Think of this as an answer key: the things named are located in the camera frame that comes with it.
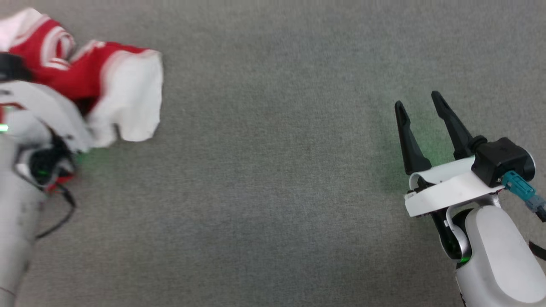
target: white stripe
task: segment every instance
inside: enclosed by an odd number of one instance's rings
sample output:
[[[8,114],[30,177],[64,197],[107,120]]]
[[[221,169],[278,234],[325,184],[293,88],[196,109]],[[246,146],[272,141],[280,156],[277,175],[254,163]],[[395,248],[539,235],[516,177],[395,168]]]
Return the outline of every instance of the white stripe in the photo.
[[[46,64],[44,65],[44,67],[56,68],[56,69],[58,69],[58,70],[68,70],[68,69],[69,69],[69,67],[66,66],[65,64],[55,63],[55,62],[46,63]]]
[[[60,33],[56,34],[53,37],[53,39],[51,40],[52,41],[52,48],[50,50],[51,54],[48,55],[48,58],[55,58],[55,57],[66,58],[65,56],[63,56],[63,54],[66,53],[68,50],[65,49],[64,41],[68,39],[67,36],[69,35],[70,34],[68,34],[63,29],[63,31],[61,31]],[[61,46],[60,55],[57,54],[57,48],[59,47],[59,45]]]
[[[70,39],[70,51],[67,54],[66,60],[70,58],[70,55],[74,53],[74,50],[76,49],[76,41],[74,40],[74,37],[72,35],[69,36]]]
[[[52,58],[50,60],[50,62],[61,63],[61,64],[64,64],[66,66],[70,66],[70,64],[65,59],[60,58],[60,57]]]
[[[58,40],[55,40],[55,36],[62,33],[64,29],[60,26],[53,28],[44,38],[40,49],[40,63],[42,66],[46,64],[55,56]]]
[[[86,53],[90,52],[91,50],[95,48],[102,48],[104,47],[105,43],[100,42],[98,40],[90,40],[87,44],[85,44],[83,47],[80,48],[69,60],[70,63],[74,63],[75,61],[79,60],[81,57],[83,57]]]
[[[71,42],[70,42],[69,35],[70,34],[65,32],[64,35],[61,36],[61,38],[60,38],[60,41],[61,41],[61,58],[67,58],[68,54],[70,53]]]
[[[20,45],[24,42],[26,42],[26,40],[32,36],[36,30],[41,27],[44,23],[46,23],[48,20],[50,20],[49,16],[47,15],[43,15],[40,19],[38,19],[38,21],[32,25],[32,27],[30,27],[30,29],[28,31],[26,31],[22,36],[20,37],[17,37],[13,40],[13,43],[11,44],[11,47],[15,47],[17,45]]]

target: silver metal part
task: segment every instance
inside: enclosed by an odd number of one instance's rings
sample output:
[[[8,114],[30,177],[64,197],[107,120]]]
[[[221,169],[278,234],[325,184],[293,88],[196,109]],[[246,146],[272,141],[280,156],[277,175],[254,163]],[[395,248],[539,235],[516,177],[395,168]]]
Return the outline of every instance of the silver metal part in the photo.
[[[455,238],[457,239],[457,242],[459,243],[459,248],[461,249],[461,259],[464,259],[464,258],[469,258],[472,253],[470,248],[470,243],[468,242],[468,238],[466,237],[465,232],[462,231],[462,229],[459,226],[453,223],[453,216],[454,216],[453,211],[456,208],[461,206],[463,205],[456,205],[456,206],[449,207],[446,212],[446,220],[447,220],[447,224],[449,225],[449,229],[451,229],[451,231],[455,235]],[[460,262],[461,259],[454,259],[454,261]]]
[[[501,201],[498,199],[497,194],[488,194],[480,197],[476,199],[476,203],[480,206],[495,206],[498,208],[502,208]]]

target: red cloth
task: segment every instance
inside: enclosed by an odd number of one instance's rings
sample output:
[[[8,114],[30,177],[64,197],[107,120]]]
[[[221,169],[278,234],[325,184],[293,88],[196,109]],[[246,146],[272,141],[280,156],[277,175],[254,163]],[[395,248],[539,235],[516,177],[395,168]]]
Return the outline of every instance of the red cloth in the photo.
[[[8,52],[21,56],[33,74],[33,82],[47,85],[72,100],[83,115],[103,94],[101,72],[117,51],[140,54],[148,49],[115,42],[91,41],[67,61],[74,40],[57,21],[45,16],[37,28],[16,38],[17,45]]]

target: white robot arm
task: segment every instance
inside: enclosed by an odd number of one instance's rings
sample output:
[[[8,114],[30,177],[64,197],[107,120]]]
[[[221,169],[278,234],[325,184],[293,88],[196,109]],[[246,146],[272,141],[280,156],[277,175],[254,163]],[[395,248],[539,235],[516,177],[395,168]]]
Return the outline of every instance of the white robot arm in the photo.
[[[29,266],[40,211],[72,157],[92,138],[72,102],[48,87],[0,84],[0,306],[15,304]]]
[[[446,254],[456,263],[456,279],[468,307],[546,306],[546,276],[502,210],[498,193],[512,190],[546,220],[544,201],[527,185],[535,163],[524,149],[507,138],[488,143],[472,138],[438,92],[432,99],[446,122],[456,161],[432,168],[410,129],[401,102],[395,104],[406,174],[405,195],[410,216],[430,215]],[[522,191],[515,191],[518,184]],[[477,203],[478,208],[461,211]]]

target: blue cable connector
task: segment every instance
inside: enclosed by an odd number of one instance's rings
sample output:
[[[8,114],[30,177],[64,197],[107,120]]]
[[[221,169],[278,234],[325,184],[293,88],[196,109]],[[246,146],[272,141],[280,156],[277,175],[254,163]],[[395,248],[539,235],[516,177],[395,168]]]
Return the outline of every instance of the blue cable connector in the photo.
[[[546,201],[539,195],[536,195],[537,190],[518,175],[518,173],[513,170],[507,172],[502,177],[502,185],[521,198],[527,208],[535,213],[541,221],[546,221]]]

